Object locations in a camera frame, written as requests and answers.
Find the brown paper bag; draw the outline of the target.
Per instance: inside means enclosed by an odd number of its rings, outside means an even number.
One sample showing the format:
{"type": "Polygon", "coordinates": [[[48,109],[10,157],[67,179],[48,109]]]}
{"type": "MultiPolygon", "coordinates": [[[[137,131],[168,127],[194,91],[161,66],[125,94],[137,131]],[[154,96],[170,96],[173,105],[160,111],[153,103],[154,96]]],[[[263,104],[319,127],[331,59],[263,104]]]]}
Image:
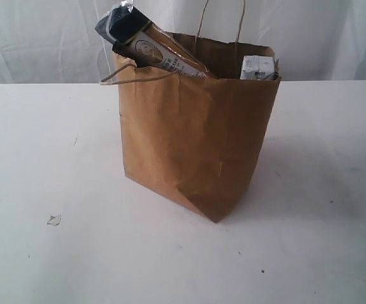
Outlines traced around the brown paper bag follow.
{"type": "Polygon", "coordinates": [[[281,77],[270,47],[166,32],[213,74],[192,77],[114,53],[125,175],[219,222],[255,171],[281,77]],[[271,56],[274,80],[241,80],[245,56],[271,56]]]}

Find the small white milk carton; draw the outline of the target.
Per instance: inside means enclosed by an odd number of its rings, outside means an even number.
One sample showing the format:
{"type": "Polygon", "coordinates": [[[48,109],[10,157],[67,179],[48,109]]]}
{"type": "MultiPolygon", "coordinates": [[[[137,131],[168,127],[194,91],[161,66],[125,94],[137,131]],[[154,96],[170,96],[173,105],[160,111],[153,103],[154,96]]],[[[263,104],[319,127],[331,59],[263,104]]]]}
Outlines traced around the small white milk carton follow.
{"type": "Polygon", "coordinates": [[[278,76],[271,56],[245,56],[241,67],[241,80],[274,80],[278,76]]]}

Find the dark blue pasta packet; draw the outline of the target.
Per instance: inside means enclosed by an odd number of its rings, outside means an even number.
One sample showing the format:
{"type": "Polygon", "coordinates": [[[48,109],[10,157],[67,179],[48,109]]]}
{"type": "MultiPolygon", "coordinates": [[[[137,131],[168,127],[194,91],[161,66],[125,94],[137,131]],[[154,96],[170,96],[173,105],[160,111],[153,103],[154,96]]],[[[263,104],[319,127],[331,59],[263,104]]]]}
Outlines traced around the dark blue pasta packet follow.
{"type": "Polygon", "coordinates": [[[115,4],[97,22],[95,31],[112,45],[114,53],[140,65],[192,77],[213,75],[205,64],[140,12],[133,1],[115,4]]]}

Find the small torn paper scrap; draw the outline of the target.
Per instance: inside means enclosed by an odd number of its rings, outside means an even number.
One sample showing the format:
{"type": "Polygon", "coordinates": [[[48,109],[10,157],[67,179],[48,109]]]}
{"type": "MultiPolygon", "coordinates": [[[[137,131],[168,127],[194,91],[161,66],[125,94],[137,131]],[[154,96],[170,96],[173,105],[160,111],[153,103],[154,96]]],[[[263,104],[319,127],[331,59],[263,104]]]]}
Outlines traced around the small torn paper scrap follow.
{"type": "Polygon", "coordinates": [[[52,226],[57,226],[60,225],[61,223],[61,215],[57,215],[57,216],[50,216],[50,219],[47,222],[47,225],[52,225],[52,226]]]}

